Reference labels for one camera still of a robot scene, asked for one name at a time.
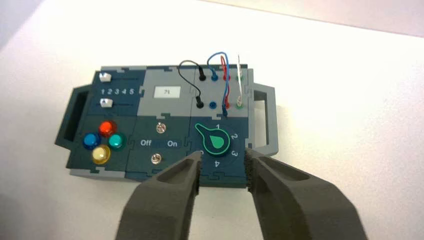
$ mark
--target wire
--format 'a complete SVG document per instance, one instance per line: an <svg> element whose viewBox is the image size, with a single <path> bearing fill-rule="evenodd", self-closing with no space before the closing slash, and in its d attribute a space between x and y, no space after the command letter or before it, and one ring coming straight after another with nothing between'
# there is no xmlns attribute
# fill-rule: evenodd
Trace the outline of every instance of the wire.
<svg viewBox="0 0 424 240"><path fill-rule="evenodd" d="M177 67L178 74L181 76L181 78L184 79L188 84L190 84L191 86L193 86L194 88L196 88L198 90L198 92L199 92L199 94L197 95L197 97L200 97L200 95L202 93L200 91L200 89L197 86L195 86L193 83L189 82L183 75L181 75L180 68L181 68L181 65L183 65L183 63L192 63L192 64L195 64L198 68L200 68L200 65L197 62L192 61L192 60L184 60L184 61L180 62L179 65L178 65L178 67Z"/></svg>
<svg viewBox="0 0 424 240"><path fill-rule="evenodd" d="M240 67L240 55L237 55L237 77L238 77L238 89L240 90L240 96L237 98L237 105L240 107L243 102L243 91L242 91L242 71Z"/></svg>
<svg viewBox="0 0 424 240"><path fill-rule="evenodd" d="M224 57L221 55L221 66L222 66L222 70L224 72L224 80L226 79L227 76L227 66L226 66L226 62ZM227 88L227 93L225 95L225 108L228 109L230 107L230 103L228 102L228 96L230 95L230 85L228 85Z"/></svg>
<svg viewBox="0 0 424 240"><path fill-rule="evenodd" d="M225 77L227 76L227 66L225 64L225 59L222 55L221 55L221 67L222 67L222 71L224 72L224 80L225 80Z"/></svg>
<svg viewBox="0 0 424 240"><path fill-rule="evenodd" d="M219 55L219 54L223 54L224 56L225 56L225 62L226 62L226 68L228 69L228 70L230 70L230 64L229 64L229 62L228 62L228 56L227 56L227 54L225 53L225 52L223 52L223 51L219 51L219 52L216 52L216 53L214 53L214 54L212 54L212 56L210 56L208 59L207 59L207 67L212 71L212 74L213 75L216 75L216 72L215 72L215 70L209 65L209 61L211 60L211 58L213 58L213 57L215 57L216 55ZM226 95L227 95L227 92L228 92L228 82L229 82L229 79L228 79L228 76L226 76L226 80L225 80L225 91L224 91L224 95L222 96L222 114L224 115L224 116L227 116L227 110L226 110L226 107L225 107L225 97L226 97Z"/></svg>

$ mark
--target blue wire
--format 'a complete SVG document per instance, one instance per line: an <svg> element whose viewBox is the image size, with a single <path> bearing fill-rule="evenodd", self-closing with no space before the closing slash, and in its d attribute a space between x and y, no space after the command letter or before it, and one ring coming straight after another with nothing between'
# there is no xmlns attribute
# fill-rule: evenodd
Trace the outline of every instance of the blue wire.
<svg viewBox="0 0 424 240"><path fill-rule="evenodd" d="M208 68L212 71L212 75L216 75L215 70L214 70L211 66L209 66L209 60L211 60L211 58L213 58L213 57L215 57L216 55L219 55L219 54L223 54L223 55L225 56L226 69L227 69L227 74L226 74L226 77L225 77L225 90L224 90L224 96L222 97L222 114L226 117L226 116L227 116L227 109L226 109L226 107L225 107L225 96L227 95L228 84L229 84L229 76L230 76L230 64L229 64L229 62L228 62L228 56L227 56L227 54L226 54L225 52L223 52L223 51L220 51L220 52L214 53L214 54L212 54L212 56L210 56L210 57L207 59L206 64L207 64L207 67L208 67Z"/></svg>

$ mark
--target colored button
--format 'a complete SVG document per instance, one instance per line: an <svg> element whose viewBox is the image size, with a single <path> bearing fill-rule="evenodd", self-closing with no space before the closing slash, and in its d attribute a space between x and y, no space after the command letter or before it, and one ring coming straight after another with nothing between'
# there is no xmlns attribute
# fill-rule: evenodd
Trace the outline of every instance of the colored button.
<svg viewBox="0 0 424 240"><path fill-rule="evenodd" d="M194 127L200 133L203 147L209 154L220 156L225 154L230 148L230 136L225 130L207 128L200 123L196 123Z"/></svg>
<svg viewBox="0 0 424 240"><path fill-rule="evenodd" d="M104 144L99 145L93 149L91 156L95 164L105 164L111 158L111 149Z"/></svg>
<svg viewBox="0 0 424 240"><path fill-rule="evenodd" d="M98 133L100 133L103 137L108 138L117 132L117 128L117 124L114 121L104 121L98 127Z"/></svg>
<svg viewBox="0 0 424 240"><path fill-rule="evenodd" d="M112 149L118 150L124 145L125 138L121 134L113 134L109 137L109 146Z"/></svg>
<svg viewBox="0 0 424 240"><path fill-rule="evenodd" d="M82 144L84 145L84 148L88 150L92 150L100 144L100 141L101 141L101 138L99 134L87 133L84 136L84 140L82 141Z"/></svg>

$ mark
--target white table surface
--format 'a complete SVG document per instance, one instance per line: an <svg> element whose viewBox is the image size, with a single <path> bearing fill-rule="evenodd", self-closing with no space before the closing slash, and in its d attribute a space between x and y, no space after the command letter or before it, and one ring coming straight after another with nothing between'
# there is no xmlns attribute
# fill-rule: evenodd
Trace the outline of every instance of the white table surface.
<svg viewBox="0 0 424 240"><path fill-rule="evenodd" d="M0 51L0 239L114 239L137 183L68 174L54 141L72 88L218 51L275 87L277 159L338 186L369 239L424 238L423 38L202 1L46 0ZM189 239L262 239L250 194L202 187Z"/></svg>

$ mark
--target white wire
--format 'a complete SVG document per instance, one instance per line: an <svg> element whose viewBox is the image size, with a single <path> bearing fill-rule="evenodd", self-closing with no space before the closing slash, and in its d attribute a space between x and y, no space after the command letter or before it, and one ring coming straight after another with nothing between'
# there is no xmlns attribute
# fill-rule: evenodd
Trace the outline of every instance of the white wire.
<svg viewBox="0 0 424 240"><path fill-rule="evenodd" d="M238 89L240 90L240 102L243 102L243 91L242 91L242 73L240 70L240 55L237 55L237 76L238 76Z"/></svg>

